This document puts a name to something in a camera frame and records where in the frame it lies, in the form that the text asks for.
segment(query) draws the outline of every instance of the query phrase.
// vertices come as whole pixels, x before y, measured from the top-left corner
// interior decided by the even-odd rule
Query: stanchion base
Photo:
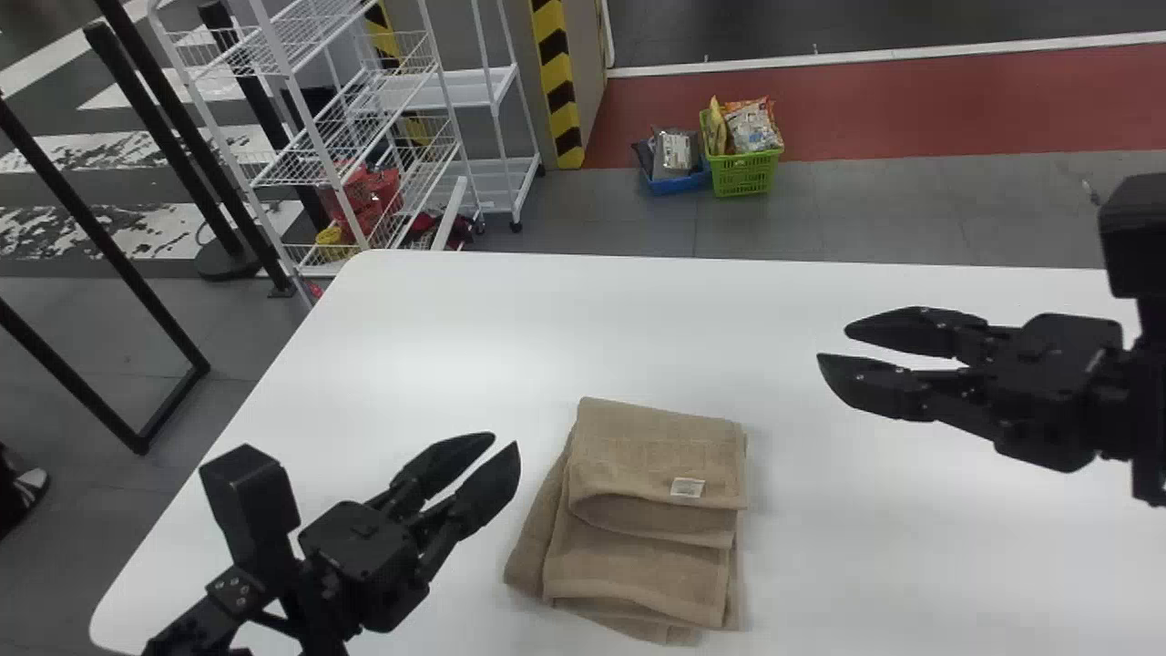
[[[198,251],[198,254],[195,255],[195,270],[198,271],[199,277],[218,282],[254,277],[259,273],[264,266],[259,261],[259,256],[251,249],[238,230],[234,231],[234,234],[243,242],[243,252],[237,255],[226,252],[218,239],[212,239]]]

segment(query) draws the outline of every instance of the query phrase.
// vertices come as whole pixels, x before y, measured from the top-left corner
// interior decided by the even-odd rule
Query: black metal pole
[[[98,2],[113,1],[117,0],[98,0]],[[219,47],[219,51],[225,52],[238,43],[239,35],[236,33],[234,24],[231,22],[231,14],[223,2],[216,0],[215,2],[201,5],[198,7],[198,15],[202,16],[203,24],[215,36],[215,43]],[[264,85],[259,83],[259,78],[254,76],[252,69],[247,65],[250,64],[247,54],[240,52],[239,57],[234,57],[234,59],[238,59],[238,62],[232,64],[232,70],[239,82],[239,87],[243,89],[243,94],[247,98],[247,104],[251,105],[251,111],[255,113],[259,126],[264,128],[264,134],[267,135],[272,148],[280,150],[287,147],[289,140],[287,132],[283,131],[283,121],[280,120],[280,115],[275,112],[275,106],[267,98],[267,91],[264,91]],[[296,184],[293,189],[295,189],[300,203],[303,204],[304,212],[308,213],[308,218],[316,230],[328,227],[329,219],[324,213],[324,205],[321,204],[316,189],[307,184]]]
[[[198,132],[198,126],[195,125],[194,119],[187,113],[187,108],[182,105],[182,100],[178,99],[178,94],[174,92],[174,87],[170,86],[170,82],[166,78],[166,73],[162,72],[162,68],[150,54],[146,41],[138,33],[134,22],[126,15],[125,7],[121,6],[119,0],[94,1],[101,14],[110,22],[114,34],[118,35],[126,52],[129,54],[129,58],[138,65],[138,70],[142,73],[142,78],[146,79],[146,84],[149,85],[150,91],[154,92],[154,97],[157,98],[159,104],[162,105],[162,110],[170,117],[170,122],[178,132],[178,136],[185,142],[187,149],[190,150],[195,161],[198,162],[199,168],[206,174],[206,181],[210,182],[215,192],[223,199],[226,211],[231,213],[231,218],[234,219],[234,224],[239,227],[243,238],[247,240],[251,249],[254,251],[255,255],[264,263],[264,269],[267,270],[272,282],[278,289],[292,291],[294,288],[288,280],[287,273],[283,271],[283,267],[280,264],[280,258],[275,252],[275,247],[268,242],[264,233],[255,226],[246,205],[239,198],[234,184],[231,183],[231,178],[223,171],[218,160],[215,157],[215,153],[211,151],[206,141],[203,140],[202,134]]]
[[[65,179],[65,176],[52,165],[52,161],[44,154],[44,150],[36,143],[33,135],[20,122],[20,119],[12,113],[12,108],[8,107],[8,103],[2,96],[0,96],[0,129],[8,135],[12,144],[24,155],[24,158],[31,164],[33,170],[41,176],[41,179],[49,186],[52,195],[61,200],[65,210],[80,224],[85,234],[97,245],[101,254],[105,255],[105,259],[113,264],[113,268],[126,281],[126,284],[138,296],[138,299],[146,305],[154,320],[157,320],[162,330],[166,331],[166,334],[169,336],[175,346],[178,347],[178,351],[182,352],[182,355],[187,357],[187,360],[197,369],[210,371],[210,364],[203,358],[203,354],[195,346],[190,337],[182,330],[182,325],[166,309],[166,305],[162,304],[162,301],[154,292],[154,289],[150,289],[149,284],[146,283],[146,278],[142,277],[141,273],[138,273],[138,269],[129,262],[129,258],[121,252],[118,244],[113,241],[113,237],[110,237],[110,233],[105,231],[105,226],[97,220],[93,211],[77,195],[77,191]]]
[[[182,151],[182,146],[175,139],[174,133],[170,132],[170,127],[166,124],[166,119],[162,118],[157,107],[154,106],[154,100],[146,92],[146,87],[138,82],[138,76],[134,75],[134,69],[129,64],[129,61],[126,59],[125,54],[121,52],[121,47],[118,45],[118,38],[113,35],[113,30],[104,21],[93,21],[85,26],[83,31],[89,44],[93,47],[93,51],[97,52],[97,56],[105,62],[106,68],[113,73],[113,79],[126,94],[126,99],[129,100],[134,111],[141,117],[146,129],[149,131],[159,149],[162,150],[167,161],[170,162],[175,175],[178,176],[187,191],[190,192],[190,197],[198,205],[198,211],[203,213],[203,218],[211,226],[215,237],[223,244],[226,252],[231,254],[241,253],[243,242],[231,231],[226,217],[219,211],[218,203],[215,202],[211,192],[203,185],[203,181],[198,177],[194,164],[187,158],[187,154]]]
[[[129,451],[141,456],[146,453],[149,445],[143,445],[141,439],[138,437],[138,432],[134,431],[126,421],[117,414],[110,404],[105,403],[105,400],[98,395],[93,388],[89,387],[89,383],[80,378],[72,367],[69,367],[64,360],[57,355],[57,352],[52,351],[52,347],[48,345],[36,331],[33,331],[33,326],[24,322],[23,318],[16,313],[16,310],[12,309],[0,298],[0,326],[12,336],[20,346],[24,347],[37,362],[41,364],[52,378],[56,379],[69,393],[79,401],[90,412],[105,428],[110,430],[121,444],[129,447]]]

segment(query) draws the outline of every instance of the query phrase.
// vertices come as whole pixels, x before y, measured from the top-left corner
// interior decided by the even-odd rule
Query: red floor
[[[634,165],[649,125],[771,94],[787,160],[1166,148],[1166,44],[607,82],[585,168]]]

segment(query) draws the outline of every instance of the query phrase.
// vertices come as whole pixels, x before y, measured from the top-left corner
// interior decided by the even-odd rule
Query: folded towel
[[[744,451],[731,422],[582,400],[504,580],[644,640],[737,628]]]

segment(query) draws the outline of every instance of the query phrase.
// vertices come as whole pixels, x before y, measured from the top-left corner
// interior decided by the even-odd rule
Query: green basket
[[[778,168],[778,158],[785,148],[745,153],[742,155],[714,155],[709,153],[707,121],[709,110],[701,110],[701,137],[704,141],[704,156],[709,160],[712,171],[712,190],[717,197],[744,196],[746,193],[764,193],[773,185],[773,170]]]

